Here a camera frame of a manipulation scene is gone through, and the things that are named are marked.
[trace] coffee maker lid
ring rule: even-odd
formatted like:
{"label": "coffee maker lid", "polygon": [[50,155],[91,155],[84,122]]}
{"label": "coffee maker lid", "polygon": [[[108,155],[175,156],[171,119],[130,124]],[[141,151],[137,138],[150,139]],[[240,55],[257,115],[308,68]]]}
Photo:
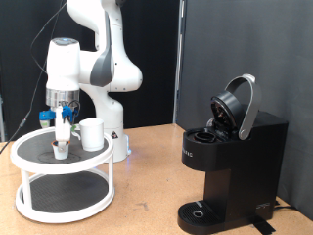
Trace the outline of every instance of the coffee maker lid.
{"label": "coffee maker lid", "polygon": [[[244,82],[248,82],[251,88],[250,102],[246,113],[233,95],[237,88]],[[231,80],[221,94],[212,98],[211,108],[215,120],[225,124],[226,127],[239,130],[239,138],[246,140],[251,132],[258,110],[261,106],[262,92],[255,81],[255,77],[244,74]]]}

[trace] black coffee maker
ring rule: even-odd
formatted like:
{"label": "black coffee maker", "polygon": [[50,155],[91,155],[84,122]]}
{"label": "black coffee maker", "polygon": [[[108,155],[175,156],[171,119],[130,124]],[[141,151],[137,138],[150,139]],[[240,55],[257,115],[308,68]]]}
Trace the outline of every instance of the black coffee maker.
{"label": "black coffee maker", "polygon": [[[250,103],[233,95],[244,82]],[[205,171],[203,200],[182,206],[178,225],[191,234],[213,234],[254,224],[275,231],[272,218],[288,122],[260,112],[261,90],[252,75],[234,78],[211,99],[214,118],[207,127],[184,133],[182,162]]]}

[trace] coffee maker handle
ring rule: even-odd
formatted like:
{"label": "coffee maker handle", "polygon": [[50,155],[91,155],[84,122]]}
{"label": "coffee maker handle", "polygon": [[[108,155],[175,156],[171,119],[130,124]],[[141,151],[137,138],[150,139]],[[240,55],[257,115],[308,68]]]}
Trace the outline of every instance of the coffee maker handle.
{"label": "coffee maker handle", "polygon": [[250,85],[251,98],[246,110],[244,121],[239,130],[239,138],[241,140],[246,140],[248,138],[262,101],[261,88],[256,83],[255,77],[250,74],[244,74],[234,78],[231,80],[231,82],[228,83],[225,90],[234,94],[237,88],[244,82],[248,82]]}

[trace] wooden table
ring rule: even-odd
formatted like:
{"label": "wooden table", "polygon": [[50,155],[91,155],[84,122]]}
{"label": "wooden table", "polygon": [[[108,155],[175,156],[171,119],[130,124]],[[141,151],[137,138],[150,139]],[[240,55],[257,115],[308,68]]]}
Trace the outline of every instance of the wooden table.
{"label": "wooden table", "polygon": [[[177,210],[202,199],[204,172],[191,170],[181,162],[184,130],[168,124],[125,132],[132,154],[114,164],[112,203],[90,218],[69,224],[36,223],[17,212],[15,197],[21,172],[10,161],[10,145],[0,156],[0,234],[186,234],[177,225]],[[99,168],[107,171],[108,165]],[[313,234],[312,221],[298,211],[276,211],[269,223],[277,230],[276,235]],[[253,226],[219,234],[260,235]]]}

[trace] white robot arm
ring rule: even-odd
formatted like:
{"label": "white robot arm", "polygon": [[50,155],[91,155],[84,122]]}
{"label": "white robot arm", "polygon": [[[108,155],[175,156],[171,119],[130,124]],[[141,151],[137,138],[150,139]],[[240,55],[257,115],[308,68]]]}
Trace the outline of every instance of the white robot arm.
{"label": "white robot arm", "polygon": [[[141,71],[125,53],[122,17],[119,6],[124,0],[67,0],[70,16],[95,32],[96,52],[80,51],[73,39],[57,38],[48,53],[46,103],[56,111],[60,102],[79,99],[79,87],[93,100],[97,118],[105,122],[105,132],[114,141],[114,161],[129,154],[128,136],[123,132],[123,108],[108,92],[137,90],[142,83]],[[56,138],[67,141],[67,121],[58,126]]]}

